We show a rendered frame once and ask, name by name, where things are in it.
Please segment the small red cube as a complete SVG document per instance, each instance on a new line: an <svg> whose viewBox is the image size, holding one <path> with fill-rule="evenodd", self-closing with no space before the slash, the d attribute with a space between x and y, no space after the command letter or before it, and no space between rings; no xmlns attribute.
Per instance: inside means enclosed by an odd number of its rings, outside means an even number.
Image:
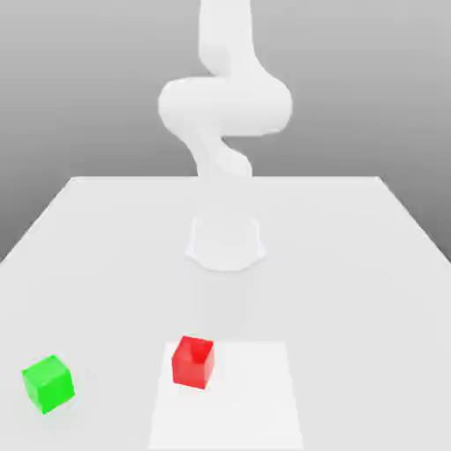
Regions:
<svg viewBox="0 0 451 451"><path fill-rule="evenodd" d="M173 382L205 389L214 367L214 342L183 336L171 358Z"/></svg>

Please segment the small green cube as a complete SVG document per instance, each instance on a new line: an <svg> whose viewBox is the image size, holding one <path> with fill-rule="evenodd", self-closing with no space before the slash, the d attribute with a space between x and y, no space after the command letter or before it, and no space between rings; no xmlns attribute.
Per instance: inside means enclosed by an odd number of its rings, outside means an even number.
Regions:
<svg viewBox="0 0 451 451"><path fill-rule="evenodd" d="M70 369L55 354L22 370L21 375L29 399L42 414L75 395Z"/></svg>

